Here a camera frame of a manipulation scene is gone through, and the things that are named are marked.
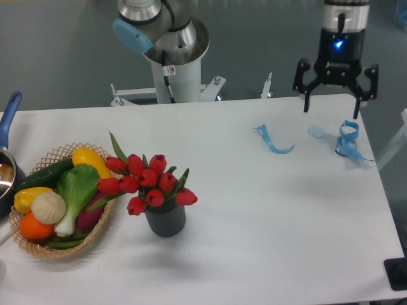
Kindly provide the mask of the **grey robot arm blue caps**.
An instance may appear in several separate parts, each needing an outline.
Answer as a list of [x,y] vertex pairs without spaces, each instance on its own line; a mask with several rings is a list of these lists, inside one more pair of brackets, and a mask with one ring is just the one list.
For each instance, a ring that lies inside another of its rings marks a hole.
[[[378,66],[363,68],[362,47],[369,1],[325,1],[319,52],[315,62],[302,58],[293,89],[310,107],[311,92],[321,84],[347,87],[361,103],[377,97]],[[205,25],[191,16],[190,1],[118,1],[116,37],[151,63],[158,103],[215,100],[224,80],[201,83],[201,59],[209,47]]]

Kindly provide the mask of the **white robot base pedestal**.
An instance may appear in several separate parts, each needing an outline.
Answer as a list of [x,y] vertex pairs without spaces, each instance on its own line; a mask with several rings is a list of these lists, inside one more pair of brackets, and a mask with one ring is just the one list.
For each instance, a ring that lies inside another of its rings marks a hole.
[[155,95],[159,104],[221,100],[219,92],[226,79],[217,75],[207,84],[201,80],[201,60],[209,49],[209,32],[197,18],[192,17],[181,30],[163,33],[155,43],[121,19],[113,22],[113,30],[127,48],[142,53],[150,62],[155,84],[150,90],[120,90],[117,98]]

